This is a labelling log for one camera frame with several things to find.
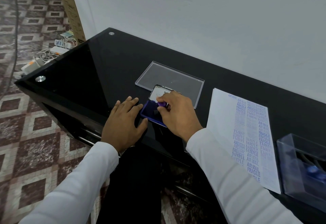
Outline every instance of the white sleeve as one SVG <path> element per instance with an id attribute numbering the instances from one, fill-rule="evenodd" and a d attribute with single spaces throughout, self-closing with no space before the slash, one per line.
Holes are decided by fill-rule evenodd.
<path id="1" fill-rule="evenodd" d="M 204 171 L 229 224 L 301 223 L 231 158 L 208 129 L 196 132 L 186 149 Z"/>
<path id="2" fill-rule="evenodd" d="M 97 142 L 76 169 L 19 224 L 85 224 L 101 186 L 118 163 L 116 149 Z"/>

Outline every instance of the clear plastic case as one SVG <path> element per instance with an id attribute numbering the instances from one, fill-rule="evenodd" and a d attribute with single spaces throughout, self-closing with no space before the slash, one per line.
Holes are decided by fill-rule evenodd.
<path id="1" fill-rule="evenodd" d="M 326 213 L 326 147 L 289 134 L 277 148 L 284 193 Z"/>
<path id="2" fill-rule="evenodd" d="M 204 80 L 152 62 L 135 82 L 137 86 L 152 91 L 155 85 L 165 86 L 189 97 L 197 107 Z"/>

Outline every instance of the clear plastic lid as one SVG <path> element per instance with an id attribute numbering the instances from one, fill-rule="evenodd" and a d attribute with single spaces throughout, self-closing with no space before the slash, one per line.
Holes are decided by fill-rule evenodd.
<path id="1" fill-rule="evenodd" d="M 190 98 L 196 108 L 204 80 L 153 61 L 135 84 L 150 91 L 155 85 L 168 87 Z"/>

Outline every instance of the stack of paper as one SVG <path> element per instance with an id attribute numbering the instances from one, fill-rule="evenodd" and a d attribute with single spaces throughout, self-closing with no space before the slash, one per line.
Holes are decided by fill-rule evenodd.
<path id="1" fill-rule="evenodd" d="M 215 88 L 207 128 L 263 187 L 281 193 L 267 107 Z"/>

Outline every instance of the tiled floor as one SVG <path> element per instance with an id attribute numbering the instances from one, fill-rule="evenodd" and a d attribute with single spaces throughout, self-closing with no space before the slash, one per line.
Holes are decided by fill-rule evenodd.
<path id="1" fill-rule="evenodd" d="M 54 46 L 69 29 L 61 0 L 18 0 L 18 61 L 14 76 L 28 63 L 31 49 Z M 0 0 L 0 94 L 8 83 L 14 54 L 14 0 Z M 0 101 L 0 223 L 14 224 L 35 208 L 83 159 L 88 147 L 70 139 L 14 80 Z M 88 223 L 96 223 L 109 180 L 98 194 Z M 174 191 L 162 192 L 162 223 L 212 223 L 199 204 Z"/>

